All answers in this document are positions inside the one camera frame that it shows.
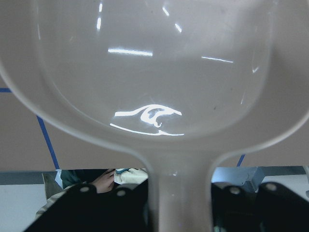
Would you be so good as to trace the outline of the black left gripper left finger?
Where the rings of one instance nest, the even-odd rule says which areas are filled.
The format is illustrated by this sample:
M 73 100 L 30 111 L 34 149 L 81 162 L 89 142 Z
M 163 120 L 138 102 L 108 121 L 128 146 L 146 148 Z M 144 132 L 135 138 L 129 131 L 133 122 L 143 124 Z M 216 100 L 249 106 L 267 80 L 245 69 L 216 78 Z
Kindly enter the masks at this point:
M 147 232 L 148 181 L 97 193 L 91 184 L 69 188 L 28 232 Z

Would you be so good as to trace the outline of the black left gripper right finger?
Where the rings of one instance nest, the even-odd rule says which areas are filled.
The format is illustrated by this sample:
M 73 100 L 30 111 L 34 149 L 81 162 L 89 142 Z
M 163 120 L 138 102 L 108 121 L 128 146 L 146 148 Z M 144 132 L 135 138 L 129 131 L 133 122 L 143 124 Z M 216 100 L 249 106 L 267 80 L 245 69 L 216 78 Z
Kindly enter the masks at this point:
M 215 232 L 307 232 L 309 202 L 288 187 L 266 182 L 257 192 L 211 186 Z

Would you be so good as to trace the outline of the person hand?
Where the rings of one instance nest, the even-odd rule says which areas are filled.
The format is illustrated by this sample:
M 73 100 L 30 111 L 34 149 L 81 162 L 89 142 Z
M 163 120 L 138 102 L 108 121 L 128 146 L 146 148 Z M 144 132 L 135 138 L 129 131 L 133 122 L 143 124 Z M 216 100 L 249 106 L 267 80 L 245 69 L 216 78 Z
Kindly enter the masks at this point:
M 114 173 L 115 169 L 108 169 L 91 183 L 96 187 L 97 193 L 106 193 L 113 189 Z

